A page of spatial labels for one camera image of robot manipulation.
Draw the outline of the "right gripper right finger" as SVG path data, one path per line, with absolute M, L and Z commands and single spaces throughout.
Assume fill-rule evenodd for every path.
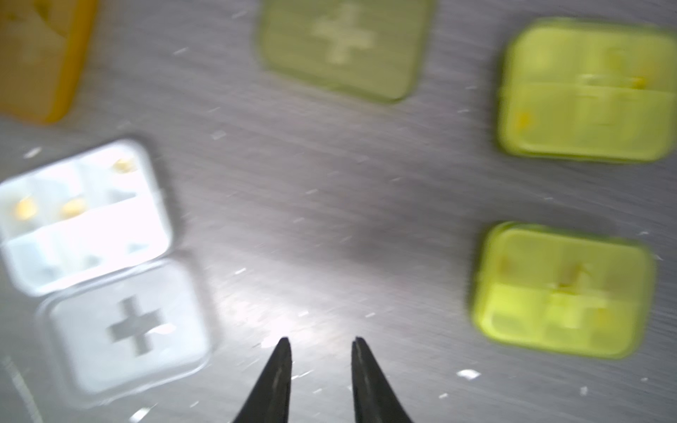
M 352 343 L 351 372 L 357 423 L 413 423 L 362 337 Z

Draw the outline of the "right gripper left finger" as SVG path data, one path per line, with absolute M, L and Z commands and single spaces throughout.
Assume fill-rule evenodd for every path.
M 292 350 L 281 338 L 234 423 L 288 423 Z

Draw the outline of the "green pillbox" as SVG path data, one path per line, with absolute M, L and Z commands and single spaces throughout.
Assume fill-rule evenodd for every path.
M 264 1 L 259 51 L 276 72 L 400 102 L 419 79 L 436 8 L 434 1 Z
M 537 19 L 506 46 L 497 141 L 532 158 L 648 163 L 676 146 L 676 33 Z
M 656 280 L 638 241 L 506 221 L 482 242 L 472 323 L 506 345 L 622 359 L 643 340 Z

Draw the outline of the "clear lid pillbox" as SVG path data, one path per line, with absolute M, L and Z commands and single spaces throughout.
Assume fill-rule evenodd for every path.
M 213 337 L 149 149 L 116 139 L 1 181 L 1 259 L 37 298 L 63 397 L 91 408 L 197 373 Z

